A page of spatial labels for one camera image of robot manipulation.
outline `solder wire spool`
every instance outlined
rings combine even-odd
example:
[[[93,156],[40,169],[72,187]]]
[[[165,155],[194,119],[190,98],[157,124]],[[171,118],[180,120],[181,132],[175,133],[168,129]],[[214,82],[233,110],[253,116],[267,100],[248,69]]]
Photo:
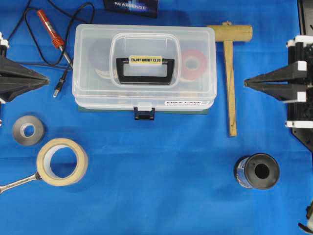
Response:
[[[279,165],[268,154],[258,153],[241,158],[235,165],[235,176],[244,188],[269,189],[279,179]]]

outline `wooden hammer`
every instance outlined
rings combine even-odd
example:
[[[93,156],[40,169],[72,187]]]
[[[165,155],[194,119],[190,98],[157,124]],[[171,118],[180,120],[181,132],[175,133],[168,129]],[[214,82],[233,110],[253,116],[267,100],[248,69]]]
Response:
[[[233,42],[249,42],[252,39],[252,26],[232,25],[231,22],[224,22],[222,25],[208,25],[207,27],[214,29],[216,42],[224,43],[229,135],[237,136]]]

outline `blue tablecloth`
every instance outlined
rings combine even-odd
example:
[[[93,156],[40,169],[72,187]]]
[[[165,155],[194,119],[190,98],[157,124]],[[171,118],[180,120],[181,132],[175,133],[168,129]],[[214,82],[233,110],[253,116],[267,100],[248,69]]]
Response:
[[[73,13],[84,0],[55,0]],[[89,155],[85,177],[69,187],[36,181],[0,196],[3,235],[281,235],[302,234],[305,208],[313,197],[311,153],[284,127],[286,106],[245,88],[243,80],[287,64],[286,41],[299,34],[294,0],[160,0],[157,19],[123,15],[96,7],[95,24],[205,26],[230,20],[251,24],[250,43],[234,43],[238,136],[228,137],[222,45],[217,46],[218,96],[208,115],[157,114],[134,121],[132,112],[80,113],[71,94],[71,75],[60,97],[52,98],[62,71],[31,67],[50,85],[17,97],[1,111],[0,185],[36,170],[40,148],[53,138],[70,138]],[[0,31],[6,38],[26,1],[1,0]],[[62,36],[69,18],[45,0],[42,7]],[[90,9],[80,16],[88,19]],[[29,21],[44,54],[53,48],[36,14]],[[75,30],[68,52],[73,55]],[[10,41],[7,58],[41,61],[25,23]],[[37,145],[23,147],[12,137],[17,118],[32,114],[45,124]],[[248,190],[233,176],[244,155],[266,152],[281,177],[269,190]]]

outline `plastic storage box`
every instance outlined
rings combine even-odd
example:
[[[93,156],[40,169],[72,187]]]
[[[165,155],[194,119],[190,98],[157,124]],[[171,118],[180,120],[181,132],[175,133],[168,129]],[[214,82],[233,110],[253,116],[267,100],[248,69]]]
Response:
[[[72,93],[86,109],[208,109],[217,94],[214,31],[81,24]]]

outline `dark green base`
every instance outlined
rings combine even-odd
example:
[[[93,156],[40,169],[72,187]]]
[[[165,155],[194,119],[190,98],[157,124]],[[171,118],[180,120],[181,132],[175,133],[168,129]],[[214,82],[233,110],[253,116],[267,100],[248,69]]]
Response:
[[[79,112],[91,112],[91,113],[106,113],[106,112],[120,112],[120,111],[130,111],[130,110],[99,110],[99,109],[85,109],[77,105],[77,110]],[[156,111],[156,113],[163,113],[163,114],[202,114],[206,115],[209,113],[208,109],[202,111]]]

